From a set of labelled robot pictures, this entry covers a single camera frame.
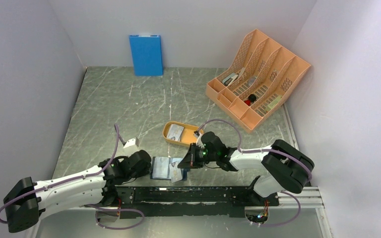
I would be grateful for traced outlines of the silver VIP card stack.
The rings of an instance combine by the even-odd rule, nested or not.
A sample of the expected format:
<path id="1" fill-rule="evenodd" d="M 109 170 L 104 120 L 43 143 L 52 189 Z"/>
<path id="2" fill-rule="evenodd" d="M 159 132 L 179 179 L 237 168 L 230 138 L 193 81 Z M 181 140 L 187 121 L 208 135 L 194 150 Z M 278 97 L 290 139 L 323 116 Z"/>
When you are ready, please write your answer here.
<path id="1" fill-rule="evenodd" d="M 178 124 L 171 124 L 167 133 L 166 138 L 173 141 L 180 141 L 182 134 L 184 131 L 184 127 Z"/>

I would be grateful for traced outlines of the orange oval tray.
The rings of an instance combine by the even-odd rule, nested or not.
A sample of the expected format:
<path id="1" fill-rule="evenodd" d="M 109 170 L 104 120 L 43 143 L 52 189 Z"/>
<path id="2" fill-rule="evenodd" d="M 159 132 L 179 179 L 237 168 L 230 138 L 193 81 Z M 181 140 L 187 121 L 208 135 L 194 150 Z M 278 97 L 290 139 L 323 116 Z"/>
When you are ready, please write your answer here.
<path id="1" fill-rule="evenodd" d="M 180 141 L 173 141 L 173 140 L 170 140 L 170 139 L 166 138 L 168 130 L 169 130 L 169 127 L 173 123 L 181 125 L 181 126 L 184 127 L 184 131 L 183 131 L 183 134 L 182 134 L 182 137 L 181 137 Z M 185 123 L 181 123 L 181 122 L 177 122 L 177 121 L 169 121 L 164 126 L 162 134 L 163 134 L 164 139 L 168 143 L 173 143 L 173 144 L 189 147 L 189 145 L 191 143 L 195 143 L 196 142 L 196 138 L 195 138 L 195 136 L 193 134 L 193 132 L 196 131 L 196 130 L 200 130 L 200 131 L 203 132 L 202 129 L 198 129 L 198 126 L 195 126 L 195 125 L 185 124 Z"/>

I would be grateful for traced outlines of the navy blue card holder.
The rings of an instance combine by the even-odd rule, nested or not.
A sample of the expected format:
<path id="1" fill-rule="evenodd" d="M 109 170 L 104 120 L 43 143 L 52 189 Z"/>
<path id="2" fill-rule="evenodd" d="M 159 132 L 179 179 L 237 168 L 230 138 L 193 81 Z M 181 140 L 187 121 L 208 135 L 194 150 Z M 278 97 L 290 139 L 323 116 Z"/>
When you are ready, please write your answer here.
<path id="1" fill-rule="evenodd" d="M 182 158 L 153 157 L 151 162 L 151 179 L 169 180 L 172 183 L 186 181 L 188 170 L 178 167 Z"/>

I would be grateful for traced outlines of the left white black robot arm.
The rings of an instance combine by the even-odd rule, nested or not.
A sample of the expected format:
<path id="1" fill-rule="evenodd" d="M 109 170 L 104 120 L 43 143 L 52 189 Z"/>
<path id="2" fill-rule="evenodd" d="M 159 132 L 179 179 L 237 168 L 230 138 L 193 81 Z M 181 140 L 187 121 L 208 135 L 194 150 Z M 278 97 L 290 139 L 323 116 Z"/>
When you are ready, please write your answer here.
<path id="1" fill-rule="evenodd" d="M 73 207 L 118 205 L 122 199 L 116 187 L 148 175 L 151 160 L 146 151 L 139 150 L 58 179 L 33 182 L 31 177 L 23 178 L 3 199 L 8 231 L 24 231 L 45 217 Z"/>

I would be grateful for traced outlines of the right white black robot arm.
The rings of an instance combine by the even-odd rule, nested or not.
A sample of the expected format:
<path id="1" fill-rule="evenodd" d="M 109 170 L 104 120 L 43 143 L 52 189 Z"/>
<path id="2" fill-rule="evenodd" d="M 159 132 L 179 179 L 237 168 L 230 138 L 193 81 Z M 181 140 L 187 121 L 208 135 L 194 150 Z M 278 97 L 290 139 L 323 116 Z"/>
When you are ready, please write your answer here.
<path id="1" fill-rule="evenodd" d="M 254 179 L 248 191 L 248 200 L 253 205 L 260 205 L 269 195 L 284 190 L 300 194 L 311 181 L 315 167 L 309 157 L 281 139 L 263 148 L 240 149 L 228 147 L 215 133 L 206 132 L 190 144 L 178 168 L 199 169 L 210 162 L 227 172 L 266 169 L 268 176 Z"/>

